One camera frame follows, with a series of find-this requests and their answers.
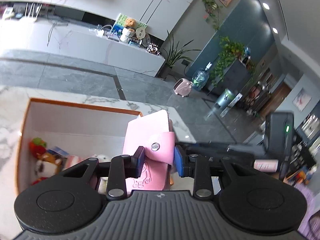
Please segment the white marble TV console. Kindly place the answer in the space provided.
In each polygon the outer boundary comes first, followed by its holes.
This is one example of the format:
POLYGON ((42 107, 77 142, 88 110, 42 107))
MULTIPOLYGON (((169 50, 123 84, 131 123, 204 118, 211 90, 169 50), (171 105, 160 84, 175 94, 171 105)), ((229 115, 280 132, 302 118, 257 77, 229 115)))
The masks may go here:
POLYGON ((88 27, 49 22, 43 18, 39 18, 35 23, 2 20, 1 53, 11 50, 54 54, 102 63, 152 77, 156 76, 164 63, 162 56, 98 37, 88 27))

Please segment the dark grey cabinet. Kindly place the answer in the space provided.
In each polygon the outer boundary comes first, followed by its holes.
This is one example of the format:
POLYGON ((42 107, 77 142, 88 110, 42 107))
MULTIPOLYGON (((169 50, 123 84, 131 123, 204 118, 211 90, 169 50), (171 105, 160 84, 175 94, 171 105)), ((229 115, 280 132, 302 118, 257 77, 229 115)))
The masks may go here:
POLYGON ((225 89, 229 89, 231 92, 240 92, 246 83, 251 79, 251 74, 247 70, 246 66, 239 60, 235 60, 228 68, 224 70, 223 80, 219 77, 216 78, 216 85, 212 85, 209 80, 205 85, 205 88, 209 90, 209 93, 220 95, 225 89))

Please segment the teddy bear in pot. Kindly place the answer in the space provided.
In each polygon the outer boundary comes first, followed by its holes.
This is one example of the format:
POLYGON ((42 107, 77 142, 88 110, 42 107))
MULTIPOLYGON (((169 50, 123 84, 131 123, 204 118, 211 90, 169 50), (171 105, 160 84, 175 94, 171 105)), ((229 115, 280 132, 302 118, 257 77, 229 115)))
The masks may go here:
POLYGON ((127 18, 124 22, 124 27, 121 32, 120 41, 129 43, 130 38, 135 34, 136 20, 133 18, 127 18))

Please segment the strawberry plush toy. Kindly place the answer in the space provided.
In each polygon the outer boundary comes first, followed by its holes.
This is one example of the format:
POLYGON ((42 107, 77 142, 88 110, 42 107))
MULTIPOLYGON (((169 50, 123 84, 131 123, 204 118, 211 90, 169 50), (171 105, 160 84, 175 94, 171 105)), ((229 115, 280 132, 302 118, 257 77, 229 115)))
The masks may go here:
POLYGON ((46 153, 47 143, 39 137, 32 139, 29 142, 29 151, 36 159, 39 159, 46 153))

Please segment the orange cardboard box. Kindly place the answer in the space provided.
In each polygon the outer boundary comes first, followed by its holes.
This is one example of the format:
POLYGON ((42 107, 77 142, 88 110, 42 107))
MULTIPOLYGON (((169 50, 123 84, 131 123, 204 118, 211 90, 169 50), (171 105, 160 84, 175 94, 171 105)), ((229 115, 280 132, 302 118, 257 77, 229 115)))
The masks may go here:
POLYGON ((121 155, 127 124, 139 111, 31 98, 22 122, 16 155, 16 191, 21 193, 36 179, 35 158, 29 142, 39 137, 49 148, 57 146, 71 155, 121 155))

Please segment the blue water jug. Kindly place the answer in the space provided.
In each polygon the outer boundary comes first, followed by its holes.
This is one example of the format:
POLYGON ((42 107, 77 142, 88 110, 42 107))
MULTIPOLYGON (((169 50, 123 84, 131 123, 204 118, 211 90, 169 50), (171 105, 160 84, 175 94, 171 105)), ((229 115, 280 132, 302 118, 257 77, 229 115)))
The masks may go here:
POLYGON ((204 68, 198 69, 192 77, 192 88, 194 90, 200 91, 205 84, 207 83, 210 73, 209 70, 212 66, 212 63, 209 62, 204 68))

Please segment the pink small heater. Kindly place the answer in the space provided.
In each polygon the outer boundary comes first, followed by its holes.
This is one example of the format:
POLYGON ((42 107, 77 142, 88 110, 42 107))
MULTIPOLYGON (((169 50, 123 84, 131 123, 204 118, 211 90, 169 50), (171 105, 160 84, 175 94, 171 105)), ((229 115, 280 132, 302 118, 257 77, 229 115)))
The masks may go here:
POLYGON ((173 87, 174 93, 176 95, 180 95, 181 97, 189 96, 192 90, 192 85, 193 83, 191 81, 185 78, 181 78, 175 83, 173 87))

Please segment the hamster plush toy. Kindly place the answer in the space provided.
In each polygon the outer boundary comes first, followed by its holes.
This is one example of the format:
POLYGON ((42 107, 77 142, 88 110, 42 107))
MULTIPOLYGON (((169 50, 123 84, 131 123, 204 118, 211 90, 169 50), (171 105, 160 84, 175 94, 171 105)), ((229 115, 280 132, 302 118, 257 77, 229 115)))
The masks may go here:
POLYGON ((35 176, 37 178, 49 178, 61 171, 63 159, 58 155, 44 153, 35 165, 35 176))

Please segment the silver trash bin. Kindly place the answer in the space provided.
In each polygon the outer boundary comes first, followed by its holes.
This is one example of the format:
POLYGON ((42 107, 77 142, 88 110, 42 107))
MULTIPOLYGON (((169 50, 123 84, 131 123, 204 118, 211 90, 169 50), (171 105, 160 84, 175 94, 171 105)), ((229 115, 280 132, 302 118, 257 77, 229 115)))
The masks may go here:
POLYGON ((217 99, 216 104, 220 108, 226 108, 233 101, 234 98, 235 98, 234 93, 228 88, 226 88, 217 99))

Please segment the pink leather card wallet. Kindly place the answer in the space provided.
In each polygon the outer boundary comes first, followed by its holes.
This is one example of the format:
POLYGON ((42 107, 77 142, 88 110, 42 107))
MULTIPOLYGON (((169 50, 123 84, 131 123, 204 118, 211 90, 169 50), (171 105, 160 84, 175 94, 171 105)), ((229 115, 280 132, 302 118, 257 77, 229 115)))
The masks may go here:
POLYGON ((139 117, 127 124, 123 154, 133 155, 139 146, 145 160, 138 178, 127 178, 126 188, 162 191, 170 189, 170 170, 174 162, 175 133, 170 130, 166 110, 139 117))

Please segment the white wifi router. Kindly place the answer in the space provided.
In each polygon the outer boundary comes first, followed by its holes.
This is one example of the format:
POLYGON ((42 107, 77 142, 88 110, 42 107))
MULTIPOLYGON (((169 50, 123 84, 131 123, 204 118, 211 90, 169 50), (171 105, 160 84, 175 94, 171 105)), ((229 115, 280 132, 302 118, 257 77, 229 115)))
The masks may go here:
POLYGON ((40 3, 27 3, 24 16, 20 18, 20 22, 35 23, 41 11, 42 4, 40 3))

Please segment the potted long leaf plant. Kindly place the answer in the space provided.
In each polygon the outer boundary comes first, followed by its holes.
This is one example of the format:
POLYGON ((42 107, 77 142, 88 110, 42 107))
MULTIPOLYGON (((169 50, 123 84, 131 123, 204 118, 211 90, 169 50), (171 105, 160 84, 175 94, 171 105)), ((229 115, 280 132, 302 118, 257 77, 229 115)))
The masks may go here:
POLYGON ((190 40, 189 42, 185 43, 180 47, 180 42, 175 42, 174 35, 170 34, 167 31, 168 39, 169 39, 169 49, 162 48, 161 51, 165 53, 165 61, 164 66, 161 68, 158 77, 162 80, 166 80, 167 76, 172 71, 175 63, 178 61, 189 61, 192 62, 193 60, 186 55, 186 53, 190 51, 200 51, 200 49, 188 49, 187 46, 191 44, 194 39, 190 40))

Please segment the pink striped plush toy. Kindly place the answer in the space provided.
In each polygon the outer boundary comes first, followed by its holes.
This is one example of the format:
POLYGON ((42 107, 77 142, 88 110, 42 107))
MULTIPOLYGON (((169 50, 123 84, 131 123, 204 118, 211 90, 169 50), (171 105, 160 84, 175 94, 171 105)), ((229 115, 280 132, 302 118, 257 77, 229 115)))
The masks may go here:
POLYGON ((85 157, 79 157, 77 155, 69 155, 67 157, 67 160, 66 160, 66 163, 65 163, 63 169, 66 170, 66 169, 68 169, 68 168, 70 168, 70 167, 72 167, 72 166, 74 166, 84 160, 86 160, 85 157))

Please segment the purple fluffy rug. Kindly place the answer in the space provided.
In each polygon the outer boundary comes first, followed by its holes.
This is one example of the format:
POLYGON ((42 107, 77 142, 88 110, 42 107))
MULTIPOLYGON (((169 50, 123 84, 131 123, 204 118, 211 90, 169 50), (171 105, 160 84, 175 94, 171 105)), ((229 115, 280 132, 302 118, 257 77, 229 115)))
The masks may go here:
POLYGON ((306 239, 319 239, 319 211, 315 210, 315 196, 313 192, 303 184, 294 186, 306 199, 307 211, 298 228, 298 231, 306 239))

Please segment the hanging green vine plant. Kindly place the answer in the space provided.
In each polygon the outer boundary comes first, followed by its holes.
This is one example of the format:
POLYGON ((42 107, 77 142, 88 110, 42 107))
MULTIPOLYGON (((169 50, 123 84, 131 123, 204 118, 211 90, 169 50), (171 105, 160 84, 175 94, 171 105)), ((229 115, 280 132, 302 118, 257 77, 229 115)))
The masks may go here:
MULTIPOLYGON (((220 30, 220 11, 222 6, 215 0, 202 0, 207 16, 212 21, 215 34, 220 30)), ((230 67, 236 59, 242 59, 246 52, 243 43, 231 40, 228 36, 219 35, 219 45, 221 51, 214 60, 214 69, 210 71, 210 81, 215 87, 220 81, 223 81, 225 70, 230 67)))

